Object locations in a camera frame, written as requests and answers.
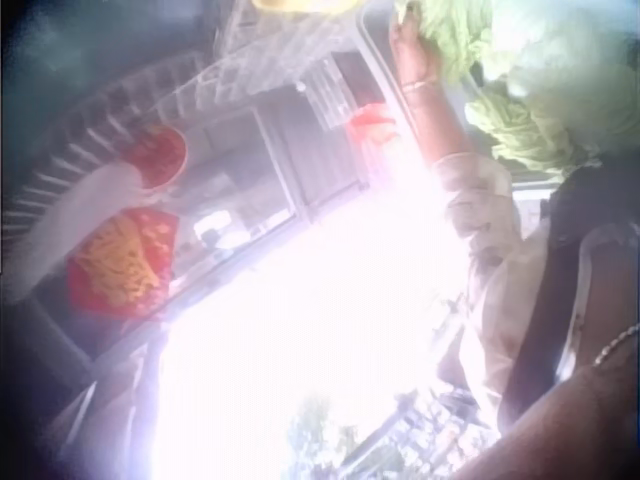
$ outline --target skin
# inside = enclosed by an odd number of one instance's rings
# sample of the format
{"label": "skin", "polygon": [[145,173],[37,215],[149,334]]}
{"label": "skin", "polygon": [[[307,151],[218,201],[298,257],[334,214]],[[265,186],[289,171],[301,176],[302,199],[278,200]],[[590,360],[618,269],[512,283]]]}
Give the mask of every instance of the skin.
{"label": "skin", "polygon": [[[418,25],[419,13],[414,9],[402,25],[397,21],[392,25],[390,42],[401,86],[426,82],[418,89],[406,89],[405,97],[430,167],[446,155],[471,152],[472,147],[444,96],[438,52],[420,40]],[[540,399],[507,435],[457,472],[454,480],[640,478],[637,341],[625,342],[600,367],[591,366],[602,346],[635,320],[635,308],[627,308],[629,298],[615,300],[624,291],[635,298],[634,289],[620,288],[623,277],[611,280],[607,270],[614,260],[621,259],[621,265],[628,262],[624,253],[612,255],[602,261],[594,258],[596,281],[590,290],[582,368]],[[602,275],[596,275],[598,264]],[[616,272],[629,276],[624,268]]]}

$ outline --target hand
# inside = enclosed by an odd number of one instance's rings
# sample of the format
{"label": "hand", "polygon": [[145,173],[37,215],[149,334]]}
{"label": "hand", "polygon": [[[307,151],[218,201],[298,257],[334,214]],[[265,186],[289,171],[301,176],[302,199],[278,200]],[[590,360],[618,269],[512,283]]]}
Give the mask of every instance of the hand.
{"label": "hand", "polygon": [[417,5],[409,4],[402,24],[394,15],[389,32],[391,51],[396,62],[401,87],[440,81],[442,59],[437,47],[420,36],[420,12]]}

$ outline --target chain necklace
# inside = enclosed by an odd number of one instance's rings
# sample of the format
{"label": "chain necklace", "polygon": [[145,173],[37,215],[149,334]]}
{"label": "chain necklace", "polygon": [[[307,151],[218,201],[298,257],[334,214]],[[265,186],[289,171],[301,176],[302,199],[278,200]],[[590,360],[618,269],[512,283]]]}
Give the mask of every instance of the chain necklace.
{"label": "chain necklace", "polygon": [[622,332],[620,335],[614,338],[613,341],[609,343],[609,345],[607,345],[602,349],[602,351],[600,352],[600,355],[598,355],[595,361],[593,362],[593,365],[596,367],[601,365],[602,362],[604,362],[607,358],[609,358],[611,353],[616,348],[618,348],[618,346],[621,343],[623,343],[624,341],[630,338],[633,338],[635,335],[638,334],[638,332],[640,332],[640,323],[637,325],[634,325],[633,327],[627,328],[624,332]]}

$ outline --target person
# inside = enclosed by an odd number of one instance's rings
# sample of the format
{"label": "person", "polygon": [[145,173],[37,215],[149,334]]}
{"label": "person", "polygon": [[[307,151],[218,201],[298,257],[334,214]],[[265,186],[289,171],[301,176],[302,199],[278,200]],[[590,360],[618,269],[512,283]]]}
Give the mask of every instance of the person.
{"label": "person", "polygon": [[397,80],[468,247],[466,383],[504,434],[455,478],[639,478],[640,153],[576,170],[521,238],[510,176],[474,152],[419,23],[410,6],[391,26]]}

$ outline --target dark strap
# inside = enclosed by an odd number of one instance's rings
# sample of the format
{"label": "dark strap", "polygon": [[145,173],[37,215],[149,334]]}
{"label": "dark strap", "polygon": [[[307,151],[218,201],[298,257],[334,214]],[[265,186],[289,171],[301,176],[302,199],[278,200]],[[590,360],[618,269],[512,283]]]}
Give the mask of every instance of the dark strap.
{"label": "dark strap", "polygon": [[573,312],[579,251],[579,242],[549,250],[531,323],[498,409],[502,433],[555,384]]}

